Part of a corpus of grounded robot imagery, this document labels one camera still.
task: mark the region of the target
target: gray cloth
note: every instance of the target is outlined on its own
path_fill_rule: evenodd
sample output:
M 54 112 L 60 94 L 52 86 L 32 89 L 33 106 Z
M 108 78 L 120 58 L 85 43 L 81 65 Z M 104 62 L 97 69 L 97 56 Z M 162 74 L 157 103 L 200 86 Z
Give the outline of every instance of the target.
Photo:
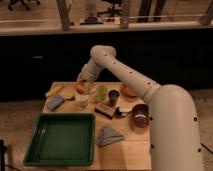
M 96 140 L 96 145 L 103 147 L 122 140 L 124 140 L 124 136 L 121 133 L 109 126 L 103 126 L 101 128 L 101 134 Z
M 54 96 L 49 102 L 47 102 L 47 108 L 51 111 L 55 110 L 62 103 L 64 103 L 64 98 L 60 95 Z

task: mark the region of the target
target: metal pole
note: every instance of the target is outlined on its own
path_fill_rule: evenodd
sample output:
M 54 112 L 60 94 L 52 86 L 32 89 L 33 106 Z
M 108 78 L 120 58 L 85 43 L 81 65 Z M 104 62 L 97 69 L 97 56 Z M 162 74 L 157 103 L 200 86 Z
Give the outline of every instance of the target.
M 200 23 L 202 25 L 207 26 L 211 24 L 212 19 L 213 19 L 213 1 L 209 5 L 209 8 L 206 11 L 205 15 L 200 18 Z
M 122 1 L 122 16 L 121 16 L 121 28 L 127 29 L 129 27 L 129 11 L 130 0 Z
M 69 7 L 67 7 L 66 0 L 56 0 L 58 11 L 60 14 L 61 25 L 63 30 L 70 29 L 70 19 L 69 19 Z

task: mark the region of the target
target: yellow object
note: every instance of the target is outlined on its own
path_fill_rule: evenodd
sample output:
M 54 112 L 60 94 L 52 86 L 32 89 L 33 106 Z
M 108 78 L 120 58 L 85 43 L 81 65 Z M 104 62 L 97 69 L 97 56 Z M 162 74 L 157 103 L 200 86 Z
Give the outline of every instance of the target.
M 45 96 L 46 98 L 51 97 L 53 95 L 58 94 L 62 89 L 64 88 L 64 85 L 57 85 L 54 88 L 52 88 L 50 91 L 48 91 Z

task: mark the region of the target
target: red bowl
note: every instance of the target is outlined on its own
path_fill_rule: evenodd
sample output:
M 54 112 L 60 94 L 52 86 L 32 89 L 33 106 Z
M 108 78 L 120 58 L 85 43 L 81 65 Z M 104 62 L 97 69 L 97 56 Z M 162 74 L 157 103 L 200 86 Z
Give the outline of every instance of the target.
M 128 96 L 128 97 L 137 97 L 137 95 L 134 93 L 133 90 L 131 90 L 127 85 L 125 85 L 124 83 L 121 84 L 121 87 L 120 87 L 120 91 Z

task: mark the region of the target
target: brown bowl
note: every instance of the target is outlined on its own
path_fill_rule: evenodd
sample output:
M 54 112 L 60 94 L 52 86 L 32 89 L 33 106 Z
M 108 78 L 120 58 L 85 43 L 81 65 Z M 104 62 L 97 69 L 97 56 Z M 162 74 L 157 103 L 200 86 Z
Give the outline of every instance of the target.
M 137 104 L 132 109 L 132 119 L 136 126 L 144 128 L 149 125 L 149 109 L 146 104 Z

